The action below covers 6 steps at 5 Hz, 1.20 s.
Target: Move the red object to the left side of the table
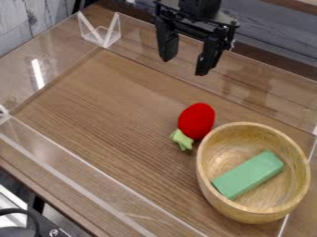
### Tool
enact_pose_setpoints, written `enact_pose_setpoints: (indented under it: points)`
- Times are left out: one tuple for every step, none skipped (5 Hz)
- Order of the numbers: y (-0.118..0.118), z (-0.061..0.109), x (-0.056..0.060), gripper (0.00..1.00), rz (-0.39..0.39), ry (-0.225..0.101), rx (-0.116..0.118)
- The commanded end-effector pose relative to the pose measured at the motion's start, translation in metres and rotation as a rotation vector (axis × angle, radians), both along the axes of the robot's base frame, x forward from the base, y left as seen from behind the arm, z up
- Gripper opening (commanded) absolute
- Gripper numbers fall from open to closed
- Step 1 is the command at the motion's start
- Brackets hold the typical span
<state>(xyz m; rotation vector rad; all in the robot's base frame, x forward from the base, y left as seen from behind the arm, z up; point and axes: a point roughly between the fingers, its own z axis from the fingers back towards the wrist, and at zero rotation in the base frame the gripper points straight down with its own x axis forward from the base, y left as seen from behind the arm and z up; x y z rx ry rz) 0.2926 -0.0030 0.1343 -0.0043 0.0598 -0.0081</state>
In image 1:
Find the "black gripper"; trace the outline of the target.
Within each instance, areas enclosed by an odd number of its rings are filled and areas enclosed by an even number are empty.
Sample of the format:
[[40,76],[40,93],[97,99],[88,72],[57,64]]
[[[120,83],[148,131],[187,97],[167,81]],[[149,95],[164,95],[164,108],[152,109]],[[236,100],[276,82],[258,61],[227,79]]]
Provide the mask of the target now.
[[235,18],[220,9],[222,0],[155,0],[157,54],[167,62],[177,53],[176,30],[203,42],[195,74],[204,76],[216,66],[222,52],[234,44]]

